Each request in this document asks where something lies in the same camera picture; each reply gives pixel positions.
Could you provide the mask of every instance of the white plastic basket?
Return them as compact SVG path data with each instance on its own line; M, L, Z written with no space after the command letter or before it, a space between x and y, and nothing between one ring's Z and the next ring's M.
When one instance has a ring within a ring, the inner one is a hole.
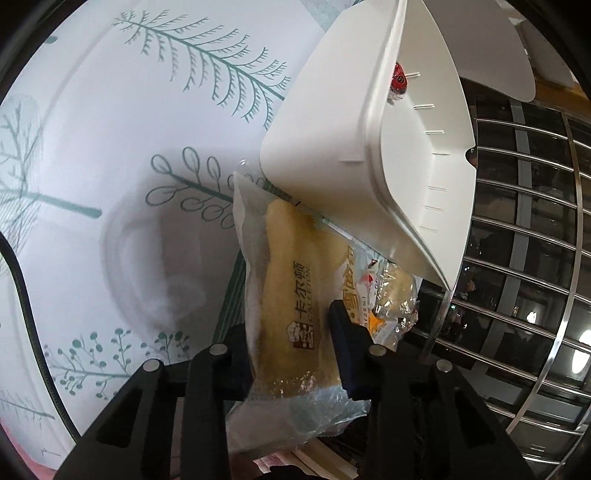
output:
M405 96L387 103L397 60ZM277 187L409 272L450 288L476 170L462 86L422 0L344 11L298 75L261 148Z

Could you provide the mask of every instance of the green branch print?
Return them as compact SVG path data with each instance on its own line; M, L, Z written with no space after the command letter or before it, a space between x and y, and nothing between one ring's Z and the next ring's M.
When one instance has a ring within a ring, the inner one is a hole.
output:
M2 407L2 411L14 412L18 421L21 420L21 416L24 416L26 421L56 419L53 415L35 408L29 399L21 398L18 393L13 395L7 390L0 390L0 406Z
M206 222L220 220L220 226L224 230L234 227L233 198L231 194L222 192L222 171L217 158L210 156L205 162L205 170L209 177L207 183L202 181L202 162L197 151L193 147L185 147L182 158L185 168L191 173L190 177L175 173L163 155L157 154L152 157L152 170L174 180L174 184L150 190L145 197L146 203L152 207L164 205L180 195L183 199L178 206L183 212L201 212L201 218ZM246 176L255 181L251 175ZM234 191L233 175L226 177L225 185L230 193Z
M100 209L32 190L33 166L41 158L42 141L36 101L25 95L7 97L0 105L0 231L17 254L42 203L93 219L102 214ZM0 276L7 271L0 258Z
M130 366L132 357L135 358L135 363L138 362L139 352L132 353L132 344L124 342L130 334L131 330L115 329L114 336L106 347L103 347L97 332L92 332L86 338L80 335L72 340L72 346L68 350L58 348L56 353L45 344L44 354L47 366L53 374L53 381L73 397L91 383L98 390L95 392L96 398L110 400L137 368L131 369ZM148 348L146 343L142 343L140 351L146 350L145 357L159 357L167 365L189 359L188 336L183 336L181 331L171 334L160 332L154 343L158 344L163 339L168 339L165 348Z
M169 13L163 10L152 16L144 10L138 17L134 11L123 12L113 26L131 34L126 44L142 39L141 54L154 53L158 62L165 62L168 55L171 82L178 75L181 56L185 58L189 65L183 92L209 83L211 98L217 105L228 107L232 116L238 113L249 123L264 113L263 127L268 129L274 103L284 100L291 81L285 75L287 62L269 60L266 47L253 54L249 36L237 28L211 27L207 17L192 21L186 14L172 17Z

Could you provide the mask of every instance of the stainless steel bar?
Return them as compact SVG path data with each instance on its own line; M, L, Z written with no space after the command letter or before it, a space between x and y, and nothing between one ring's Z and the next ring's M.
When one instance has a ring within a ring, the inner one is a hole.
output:
M591 145L587 145L587 144L585 144L583 142L580 142L579 140L573 140L573 143L575 145L580 146L580 147L586 148L587 150L591 150Z
M559 247L566 248L566 249L572 250L572 251L575 250L575 247L573 244L570 244L568 242L565 242L565 241L555 238L553 236L548 236L543 233L537 232L535 230L532 230L531 228L525 228L525 227L522 227L519 225L514 225L513 223L501 222L500 220L495 220L494 218L481 217L478 215L472 215L472 221L479 222L479 223L485 223L487 225L497 226L499 228L504 228L507 230L512 230L516 233L521 233L522 235L528 235L530 237L537 238L539 240L543 240L545 242L548 242L549 244L558 245Z
M535 155L529 155L527 153L506 150L504 148L478 146L478 151L498 153L500 155L510 155L511 157L521 158L523 160L529 160L529 161L533 161L536 163L543 163L544 165L548 165L550 167L557 168L559 170L566 170L566 171L571 171L571 172L573 171L573 167L569 167L568 165L563 165L562 163L558 163L553 160L549 160L547 158L536 157Z
M421 292L431 295L437 298L443 298L443 294L431 290L430 288L422 288ZM550 332L549 330L543 329L542 327L538 327L535 323L524 322L523 320L519 320L513 317L508 317L507 315L503 315L502 313L495 312L494 310L485 309L483 307L479 307L478 305L474 305L467 301L461 299L452 299L452 303L458 305L459 307L463 307L468 310L472 310L473 312L480 313L487 317L494 318L496 320L500 320L505 322L508 325L512 325L514 327L518 327L526 332L535 333L536 335L540 335L551 340L556 338L556 334ZM563 345L569 346L575 350L579 350L580 352L588 353L591 355L591 346L587 345L586 343L579 342L573 338L569 338L567 336L564 337L562 340Z
M493 412L498 413L499 415L503 415L504 417L507 417L509 419L515 418L515 414L513 412L506 410L502 407L498 407L497 405L493 405L492 403L489 403L487 401L485 403L486 403L486 406L490 410L492 410ZM522 417L521 422L527 423L529 425L533 425L535 427L539 427L544 430L549 430L551 432L565 433L567 435L581 436L585 433L585 430L577 431L575 429L561 427L560 425L555 425L555 424L547 422L547 421L540 421L540 420L532 419L530 417Z
M497 180L490 180L490 179L476 179L476 183L491 185L493 187L499 187L499 188L506 189L506 190L512 190L514 192L525 193L526 195L530 195L532 197L538 197L543 200L548 200L549 202L554 202L554 203L558 203L560 205L564 205L565 207L572 208L573 210L576 210L576 208L577 208L577 204L570 202L568 200L565 200L565 199L562 199L559 197L554 197L552 195L548 195L547 193L539 192L538 190L529 189L526 187L521 187L519 185L513 185L512 183L505 183L504 181L497 181Z
M543 128L532 127L530 125L517 124L515 122L507 122L505 120L496 120L494 118L478 118L477 120L478 120L478 123L480 123L480 124L505 125L506 127L513 127L518 130L526 130L528 132L537 132L539 134L549 135L551 137L559 138L561 140L568 140L568 138L562 134L558 134L556 132L551 132L550 130L544 130Z
M412 331L422 337L425 337L425 338L428 337L427 333L423 332L422 330L417 329L416 327L413 328ZM467 348L456 345L455 343L448 342L447 340L444 340L442 338L437 338L435 340L435 343L438 343L439 345L444 346L445 348L449 348L450 350L454 350L458 353L462 353L474 360L478 360L479 362L487 364L490 367L498 368L499 370L502 370L503 372L509 373L509 374L514 375L519 378L523 378L524 380L529 380L531 382L535 382L537 379L537 377L535 375L532 375L528 372L524 372L523 370L520 370L519 368L512 367L510 365L498 362L497 360L493 360L491 358L487 358L485 356L482 356L479 353L472 352L471 350L468 350Z
M566 463L566 460L568 460L568 458L572 455L572 453L577 449L577 447L579 446L579 443L581 443L581 440L583 440L583 437L579 437L577 439L577 441L570 448L570 450L567 452L567 454L562 458L562 460L558 463L558 465L556 465L556 467L552 469L552 471L548 474L548 476L544 480L550 480L551 478L554 477L556 472L558 472L558 470Z
M570 312L573 309L574 303L574 296L577 293L577 285L579 283L579 271L581 269L581 252L583 251L583 190L581 188L581 177L579 176L579 161L577 158L577 152L574 147L573 142L573 134L570 130L569 120L566 118L566 115L563 113L562 120L564 122L564 127L566 129L566 134L569 139L569 147L570 147L570 155L573 161L574 167L574 186L576 191L577 197L577 239L576 239L576 250L574 253L574 265L573 265L573 274L570 279L570 287L569 287L569 295L566 298L566 304L564 306L564 312L562 314L562 318L560 319L560 325L558 326L558 331L556 332L556 338L554 339L554 343L550 348L550 352L548 353L548 358L540 371L540 375L538 376L538 380L536 380L533 388L531 389L530 393L527 395L527 398L523 402L523 405L519 408L519 411L515 415L515 418L511 420L511 423L507 427L507 433L513 431L513 429L519 423L519 420L525 415L528 408L530 407L531 403L534 401L535 396L538 394L541 386L546 381L546 377L552 368L554 360L556 359L556 355L558 354L558 349L560 349L560 345L562 344L562 340L564 339L564 334L566 333L566 327L569 324L570 320Z
M574 299L581 301L583 303L586 303L587 305L591 306L591 299L588 299L587 297L583 297L582 295L579 295L578 293L574 296Z
M545 463L546 465L560 465L560 461L559 460L550 460L550 459L542 458L542 457L534 457L534 456L528 455L526 453L522 453L522 456L528 462Z
M541 278L532 277L531 275L525 274L523 272L519 272L517 270L513 270L512 268L501 267L500 265L496 265L494 263L487 262L485 260L480 260L479 258L473 257L464 257L464 261L469 262L474 265L480 265L481 267L490 268L491 270L495 270L500 273L504 273L506 275L511 275L512 277L520 278L521 280L526 280L534 285L538 285L540 287L547 288L549 290L553 290L555 292L561 293L563 295L568 295L569 291L566 288L560 287L553 283L547 282L546 280L542 280Z
M430 288L422 288L421 291L424 293L427 293L428 295L431 295L433 297L438 297L438 298L443 297L442 294L440 294L439 292L436 292L434 290L431 290ZM504 322L508 325L513 325L514 327L518 327L522 330L525 330L526 332L535 333L536 335L541 335L543 337L546 337L546 338L549 338L552 340L554 340L556 338L556 335L554 333L549 332L548 330L545 330L542 327L538 327L535 323L524 322L523 320L509 317L509 316L504 315L502 313L495 312L494 310L489 310L489 309L485 309L483 307L479 307L478 305L474 305L472 303L469 303L467 301L464 301L464 300L458 299L458 298L452 299L452 303L455 305L458 305L459 307L463 307L465 309L471 310L476 313L480 313L482 315L493 318L495 320L499 320L499 321Z
M424 338L428 337L428 334L426 332L423 332L422 330L417 329L416 327L413 328L411 331ZM514 375L518 378L529 380L531 382L536 382L536 380L538 380L538 377L536 377L535 375L520 370L519 368L512 367L511 365L507 365L497 360L493 360L492 358L487 358L479 353L472 352L467 348L456 345L455 343L448 342L447 340L444 340L442 338L437 338L435 340L435 343L438 343L439 345L444 346L445 348L449 348L450 350L454 350L455 352L462 353L467 357L473 358L474 360L478 360L479 362L487 364L490 367L494 367L498 370ZM545 385L546 387L553 388L555 390L559 390L564 393L569 393L571 395L576 395L578 397L591 399L591 392L585 392L584 390L580 390L576 387L548 380L547 378L543 381L543 385Z
M511 115L513 121L520 125L525 125L525 116L523 104L517 100L510 99ZM530 132L522 129L513 130L515 136L515 150L523 155L530 155ZM525 189L533 189L532 184L532 162L523 158L516 159L517 164L517 185ZM515 205L515 224L523 227L531 227L533 197L527 194L519 193L517 195L517 204ZM530 244L528 235L516 233L512 238L511 256L509 258L509 268L515 271L523 271L525 260ZM506 276L501 288L501 295L496 303L495 310L507 316L510 316L515 309L515 302L519 296L521 288L521 279L514 276ZM493 320L488 327L486 338L480 346L479 353L487 358L495 358L503 338L505 337L506 324L498 320ZM472 366L472 373L485 375L488 367L480 362L475 362Z
M445 317L447 316L447 311L449 309L449 305L452 301L453 295L456 291L456 283L453 286L452 290L446 290L443 294L441 304L439 305L439 310L437 311L437 316L435 317L435 321L431 327L431 331L425 341L425 345L423 345L423 350L421 350L421 354L418 357L418 361L421 363L425 363L427 358L431 354L431 350L433 350L433 345L435 345L435 341L441 332L441 328L443 327L443 322L445 321Z

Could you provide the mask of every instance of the packaged bread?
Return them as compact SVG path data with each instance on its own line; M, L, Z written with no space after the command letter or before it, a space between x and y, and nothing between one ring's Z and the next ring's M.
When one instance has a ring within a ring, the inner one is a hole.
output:
M280 199L268 205L265 224L269 263L257 344L258 386L274 397L292 397L337 385L332 347L323 338L324 284L344 263L348 244Z

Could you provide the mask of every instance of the plastic wrapper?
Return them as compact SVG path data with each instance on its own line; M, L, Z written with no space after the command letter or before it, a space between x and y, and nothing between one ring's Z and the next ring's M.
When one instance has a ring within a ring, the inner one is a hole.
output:
M394 68L394 74L392 75L392 81L390 82L390 90L388 92L388 103L393 104L396 100L400 100L404 97L407 91L408 81L402 66L396 62Z
M368 412L369 402L348 399L340 386L326 311L343 299L353 321L369 322L372 282L364 275L372 261L322 218L294 212L240 174L234 186L255 381L247 400L230 411L226 430L230 453L258 458L338 434Z
M410 318L417 301L415 278L392 262L378 274L374 314L385 321Z

